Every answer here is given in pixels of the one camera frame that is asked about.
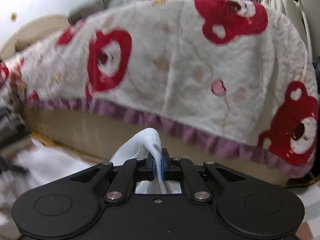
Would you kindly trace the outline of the grey pillow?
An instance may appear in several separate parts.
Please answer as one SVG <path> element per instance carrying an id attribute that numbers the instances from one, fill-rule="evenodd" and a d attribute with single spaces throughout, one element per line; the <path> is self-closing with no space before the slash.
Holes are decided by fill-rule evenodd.
<path id="1" fill-rule="evenodd" d="M 129 0 L 79 0 L 68 13 L 68 23 L 75 25 L 78 21 L 86 19 L 97 12 L 117 7 Z"/>

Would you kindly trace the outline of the stack of folded grey clothes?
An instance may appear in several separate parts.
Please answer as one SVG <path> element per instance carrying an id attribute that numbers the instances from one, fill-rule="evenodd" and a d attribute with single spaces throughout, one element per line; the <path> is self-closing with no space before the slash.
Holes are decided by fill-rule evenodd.
<path id="1" fill-rule="evenodd" d="M 21 116 L 24 93 L 12 83 L 1 82 L 1 156 L 15 155 L 32 145 L 31 130 Z"/>

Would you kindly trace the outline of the cream cloth on chair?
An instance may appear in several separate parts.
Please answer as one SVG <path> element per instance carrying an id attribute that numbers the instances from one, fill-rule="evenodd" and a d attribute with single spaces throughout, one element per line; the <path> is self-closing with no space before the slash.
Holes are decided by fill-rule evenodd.
<path id="1" fill-rule="evenodd" d="M 310 28 L 304 8 L 293 0 L 262 0 L 264 7 L 279 11 L 290 19 L 304 41 L 308 53 L 313 58 Z"/>

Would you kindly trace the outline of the white quilt with red bears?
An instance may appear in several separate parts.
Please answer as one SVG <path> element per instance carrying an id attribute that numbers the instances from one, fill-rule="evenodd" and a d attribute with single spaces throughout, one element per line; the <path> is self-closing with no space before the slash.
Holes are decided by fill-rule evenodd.
<path id="1" fill-rule="evenodd" d="M 316 75 L 298 30 L 249 0 L 103 10 L 1 63 L 1 102 L 160 129 L 299 178 L 313 166 Z"/>

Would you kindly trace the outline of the white fleece garment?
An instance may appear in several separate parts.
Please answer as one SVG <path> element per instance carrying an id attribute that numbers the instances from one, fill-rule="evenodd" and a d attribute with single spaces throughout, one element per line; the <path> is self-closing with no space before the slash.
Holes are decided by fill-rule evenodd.
<path id="1" fill-rule="evenodd" d="M 110 161 L 114 166 L 119 166 L 129 159 L 146 158 L 148 154 L 152 155 L 156 164 L 155 179 L 138 183 L 135 193 L 181 193 L 177 182 L 164 181 L 162 143 L 159 133 L 153 128 L 146 128 L 135 134 L 116 151 Z M 28 170 L 25 177 L 16 177 L 16 196 L 93 166 L 63 150 L 41 146 L 38 142 L 34 148 L 21 151 L 15 163 Z"/>

